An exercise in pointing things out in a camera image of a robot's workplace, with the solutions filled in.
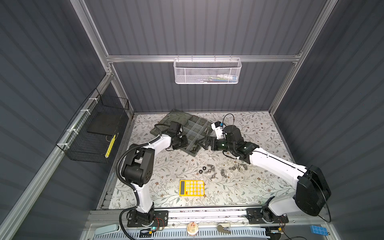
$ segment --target leaf pattern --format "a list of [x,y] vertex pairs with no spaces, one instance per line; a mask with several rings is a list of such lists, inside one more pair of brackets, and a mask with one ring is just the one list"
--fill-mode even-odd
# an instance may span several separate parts
[[[197,113],[198,117],[210,122],[222,121],[227,113]],[[280,135],[268,112],[232,113],[235,125],[240,129],[244,140],[254,142],[270,153],[291,161]],[[155,136],[150,134],[154,124],[166,114],[139,114],[132,131],[129,145],[147,142]],[[232,124],[231,118],[225,122]],[[267,170],[247,164],[247,170],[230,170],[239,160],[223,156],[222,152],[201,149],[196,157],[181,150],[167,152],[163,150],[155,157],[153,175],[149,181],[149,190],[155,207],[205,206],[263,204],[271,196],[281,196],[293,191],[292,186]],[[215,166],[216,176],[212,173],[199,174],[203,166]],[[226,178],[220,172],[224,169]],[[204,197],[179,196],[180,180],[204,180]],[[110,209],[124,209],[136,203],[133,191],[117,180]]]

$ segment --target light blue slotted cable tray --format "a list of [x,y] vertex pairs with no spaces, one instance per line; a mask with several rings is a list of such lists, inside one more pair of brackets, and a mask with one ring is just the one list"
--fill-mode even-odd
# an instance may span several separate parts
[[[265,235],[265,228],[258,227],[234,227],[231,234],[221,233],[217,228],[200,228],[196,236],[189,236],[184,228],[167,228],[162,231],[155,232],[152,237],[139,238],[140,230],[127,230],[128,234],[134,239],[196,239],[196,238],[235,238],[235,237],[258,237],[270,238]],[[126,240],[128,239],[122,231],[109,233],[105,235],[95,236],[93,239],[103,240]]]

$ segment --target black mounting plate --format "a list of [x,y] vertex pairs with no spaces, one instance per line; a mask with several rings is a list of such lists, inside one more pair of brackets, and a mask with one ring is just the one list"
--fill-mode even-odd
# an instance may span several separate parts
[[[156,218],[159,219],[159,227],[165,227],[168,225],[168,211],[155,211],[154,213],[154,220],[149,226],[145,227],[157,227],[157,220]],[[127,227],[143,227],[140,223],[137,222],[137,215],[135,214],[135,211],[131,211],[128,215],[128,223]]]
[[[247,219],[249,221],[249,224],[264,224],[264,223],[266,223],[263,220],[263,214],[261,213],[261,210],[262,210],[261,207],[246,209]],[[288,223],[289,222],[288,216],[286,214],[279,216],[279,219],[281,221],[275,220],[273,223]]]

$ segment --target white bottle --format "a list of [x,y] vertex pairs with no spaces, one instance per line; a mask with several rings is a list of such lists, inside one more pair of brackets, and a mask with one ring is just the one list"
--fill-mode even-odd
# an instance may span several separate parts
[[237,76],[236,75],[229,75],[229,74],[220,74],[217,75],[218,78],[223,78],[229,81],[237,81]]

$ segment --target white mesh basket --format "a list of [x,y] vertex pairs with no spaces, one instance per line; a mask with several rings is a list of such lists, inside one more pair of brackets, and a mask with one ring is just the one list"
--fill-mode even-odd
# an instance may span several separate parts
[[236,84],[241,61],[239,58],[175,58],[177,84]]

